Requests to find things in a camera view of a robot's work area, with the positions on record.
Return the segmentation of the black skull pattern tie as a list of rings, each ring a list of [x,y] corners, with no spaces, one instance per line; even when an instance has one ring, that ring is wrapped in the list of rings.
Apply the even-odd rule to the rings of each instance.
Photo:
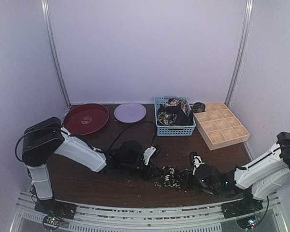
[[[178,171],[175,167],[163,167],[161,176],[162,185],[167,188],[181,188],[177,174]]]

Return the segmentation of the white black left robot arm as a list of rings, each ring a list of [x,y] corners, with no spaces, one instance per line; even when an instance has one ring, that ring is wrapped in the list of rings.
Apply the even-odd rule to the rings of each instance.
[[[150,169],[151,159],[162,150],[160,145],[154,144],[144,149],[139,142],[129,140],[119,149],[109,146],[103,151],[91,146],[80,135],[71,133],[57,117],[27,128],[18,139],[15,151],[19,145],[22,145],[22,152],[16,158],[26,166],[37,200],[50,215],[60,210],[59,202],[54,200],[47,167],[52,155],[64,156],[96,173],[107,169],[129,169],[133,173]]]

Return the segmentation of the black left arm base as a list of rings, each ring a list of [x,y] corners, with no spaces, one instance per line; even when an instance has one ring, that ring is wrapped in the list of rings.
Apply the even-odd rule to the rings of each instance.
[[[47,214],[51,217],[74,219],[76,205],[64,203],[57,200],[38,201],[34,207],[35,211]]]

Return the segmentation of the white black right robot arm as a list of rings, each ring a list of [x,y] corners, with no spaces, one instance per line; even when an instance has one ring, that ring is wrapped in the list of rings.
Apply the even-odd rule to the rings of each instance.
[[[240,212],[246,214],[257,205],[257,200],[265,199],[290,179],[290,132],[279,133],[277,142],[263,155],[226,173],[205,164],[195,153],[190,155],[190,163],[191,171],[176,172],[181,187],[196,187],[226,198],[248,191],[238,203]]]

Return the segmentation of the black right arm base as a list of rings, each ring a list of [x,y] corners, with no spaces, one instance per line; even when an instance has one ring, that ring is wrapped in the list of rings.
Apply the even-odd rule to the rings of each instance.
[[[230,203],[223,203],[221,209],[225,218],[233,218],[262,210],[263,205],[262,201],[259,200],[242,199]]]

